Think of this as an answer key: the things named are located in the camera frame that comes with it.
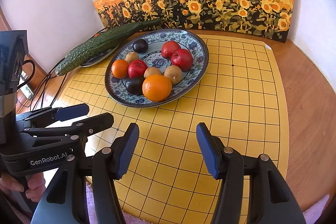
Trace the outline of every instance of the small orange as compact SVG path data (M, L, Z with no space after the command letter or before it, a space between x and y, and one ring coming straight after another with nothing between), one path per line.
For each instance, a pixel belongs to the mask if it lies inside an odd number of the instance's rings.
M142 93L148 100L160 102L169 96L171 88L172 84L168 77L150 75L142 84Z
M111 67L113 76L119 79L127 77L128 75L127 70L128 70L128 63L126 60L122 59L114 61Z

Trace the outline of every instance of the metal screw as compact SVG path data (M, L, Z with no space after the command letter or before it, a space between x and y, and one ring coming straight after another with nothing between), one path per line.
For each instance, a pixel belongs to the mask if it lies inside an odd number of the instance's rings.
M109 147L104 147L104 148L101 150L101 152L102 152L103 154L108 154L108 153L111 152L111 148L109 148Z
M233 153L233 149L231 147L227 146L227 147L224 148L224 152L226 154L231 154L231 153Z
M67 161L72 161L75 158L73 154L67 156Z
M266 154L261 154L260 155L260 159L263 161L268 161L269 160L269 156L267 156Z

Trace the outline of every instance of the red apple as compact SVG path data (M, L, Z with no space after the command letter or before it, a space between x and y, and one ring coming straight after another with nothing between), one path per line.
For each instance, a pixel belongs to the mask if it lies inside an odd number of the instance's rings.
M178 66L182 71L188 71L193 66L193 56L190 51L181 48L173 52L171 56L171 64Z
M147 70L147 65L142 60L134 60L128 66L129 78L143 76Z
M170 59L173 51L180 49L181 46L176 41L168 41L162 45L161 55L165 59Z

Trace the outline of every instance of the cucumber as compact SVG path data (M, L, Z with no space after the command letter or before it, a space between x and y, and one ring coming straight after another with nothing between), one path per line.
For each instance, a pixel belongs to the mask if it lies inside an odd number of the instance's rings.
M121 44L136 32L158 25L160 21L161 19L154 19L145 22L127 23L90 38L68 52L65 59L56 67L56 75L65 75L89 59Z

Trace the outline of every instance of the kiwi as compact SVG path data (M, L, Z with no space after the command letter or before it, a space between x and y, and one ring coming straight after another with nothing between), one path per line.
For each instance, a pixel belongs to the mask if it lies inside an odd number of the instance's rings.
M129 52L126 55L125 60L127 61L128 64L130 64L134 60L139 60L139 54L137 54L136 52Z
M145 77L146 79L148 76L151 76L151 75L162 75L162 72L157 67L149 67L145 71L145 74L143 75L143 77Z
M178 66L169 66L166 68L165 77L168 77L173 85L176 85L182 80L182 70Z

